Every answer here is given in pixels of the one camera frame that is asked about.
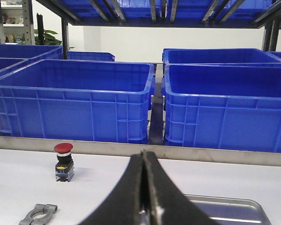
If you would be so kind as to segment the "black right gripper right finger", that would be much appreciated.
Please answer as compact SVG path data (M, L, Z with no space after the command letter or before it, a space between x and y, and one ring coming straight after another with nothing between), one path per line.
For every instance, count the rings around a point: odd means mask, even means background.
M152 225L218 224L179 190L154 152L143 152L143 162L148 178L148 205Z

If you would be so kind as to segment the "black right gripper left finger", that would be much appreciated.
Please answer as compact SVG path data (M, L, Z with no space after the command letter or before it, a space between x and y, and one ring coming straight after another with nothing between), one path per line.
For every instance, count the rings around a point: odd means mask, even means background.
M126 170L104 201L81 225L138 225L141 210L141 154L130 157Z

